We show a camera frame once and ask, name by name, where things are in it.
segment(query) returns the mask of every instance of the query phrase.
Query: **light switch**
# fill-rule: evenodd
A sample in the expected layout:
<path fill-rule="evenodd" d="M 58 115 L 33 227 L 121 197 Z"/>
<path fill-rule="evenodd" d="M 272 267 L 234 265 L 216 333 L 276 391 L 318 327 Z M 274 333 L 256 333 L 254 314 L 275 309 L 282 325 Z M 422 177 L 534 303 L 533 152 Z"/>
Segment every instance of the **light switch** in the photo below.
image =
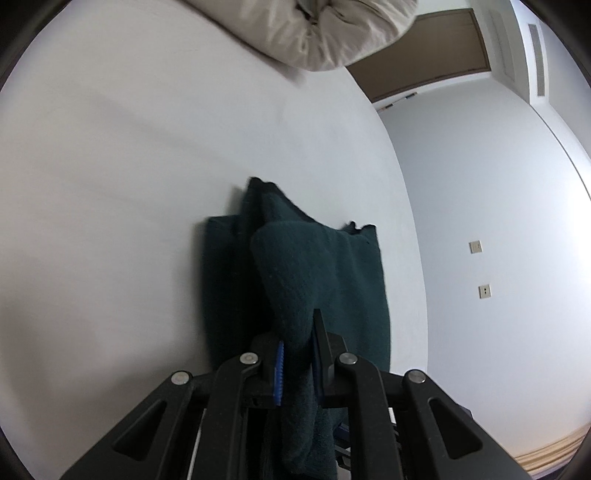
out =
<path fill-rule="evenodd" d="M 480 298 L 489 299 L 491 297 L 491 286 L 481 285 L 480 287 L 478 287 L 478 293 L 480 295 Z"/>
<path fill-rule="evenodd" d="M 482 253 L 482 244 L 480 243 L 480 240 L 475 240 L 473 242 L 470 242 L 470 253 L 471 254 Z"/>

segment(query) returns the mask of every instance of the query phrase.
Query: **beige pillow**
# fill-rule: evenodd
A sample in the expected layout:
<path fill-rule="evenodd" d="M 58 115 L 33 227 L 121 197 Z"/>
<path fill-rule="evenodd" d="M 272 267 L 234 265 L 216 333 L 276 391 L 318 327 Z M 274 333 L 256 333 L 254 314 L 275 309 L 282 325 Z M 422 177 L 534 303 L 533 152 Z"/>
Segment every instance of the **beige pillow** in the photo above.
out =
<path fill-rule="evenodd" d="M 349 65 L 392 44 L 417 9 L 417 0 L 187 1 L 257 50 L 314 71 Z"/>

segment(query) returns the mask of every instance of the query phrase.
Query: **dark green towel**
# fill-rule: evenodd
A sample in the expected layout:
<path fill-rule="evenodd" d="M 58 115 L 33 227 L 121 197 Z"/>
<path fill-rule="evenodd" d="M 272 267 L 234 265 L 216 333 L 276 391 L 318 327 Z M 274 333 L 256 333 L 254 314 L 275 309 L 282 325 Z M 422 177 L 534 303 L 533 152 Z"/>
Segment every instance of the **dark green towel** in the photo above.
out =
<path fill-rule="evenodd" d="M 348 350 L 388 370 L 390 322 L 375 227 L 321 225 L 275 184 L 251 179 L 239 215 L 210 218 L 203 314 L 214 368 L 273 330 L 285 343 L 284 394 L 268 416 L 261 478 L 336 479 L 333 429 L 343 413 L 317 405 L 312 314 Z"/>

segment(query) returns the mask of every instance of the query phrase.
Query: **white wall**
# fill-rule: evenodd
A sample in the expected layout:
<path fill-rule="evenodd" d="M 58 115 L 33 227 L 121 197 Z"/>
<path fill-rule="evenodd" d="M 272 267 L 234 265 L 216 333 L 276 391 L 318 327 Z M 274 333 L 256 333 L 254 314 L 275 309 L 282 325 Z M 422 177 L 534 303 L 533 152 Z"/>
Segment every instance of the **white wall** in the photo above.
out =
<path fill-rule="evenodd" d="M 527 57 L 511 0 L 469 0 L 469 3 L 482 32 L 493 76 L 529 101 Z"/>
<path fill-rule="evenodd" d="M 548 99 L 591 156 L 591 87 L 556 34 L 540 22 L 546 47 Z"/>
<path fill-rule="evenodd" d="M 470 8 L 470 5 L 467 0 L 418 0 L 417 14 L 455 10 L 456 8 Z"/>
<path fill-rule="evenodd" d="M 417 227 L 428 373 L 513 455 L 587 423 L 591 202 L 558 142 L 493 79 L 381 117 Z"/>

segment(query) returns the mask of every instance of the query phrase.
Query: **wooden door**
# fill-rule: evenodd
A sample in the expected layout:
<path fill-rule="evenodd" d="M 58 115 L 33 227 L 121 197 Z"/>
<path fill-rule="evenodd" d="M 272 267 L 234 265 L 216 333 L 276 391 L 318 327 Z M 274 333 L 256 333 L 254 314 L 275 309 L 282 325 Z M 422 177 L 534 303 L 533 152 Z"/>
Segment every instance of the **wooden door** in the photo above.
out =
<path fill-rule="evenodd" d="M 491 69 L 471 8 L 419 15 L 393 45 L 348 67 L 372 102 L 421 85 Z"/>

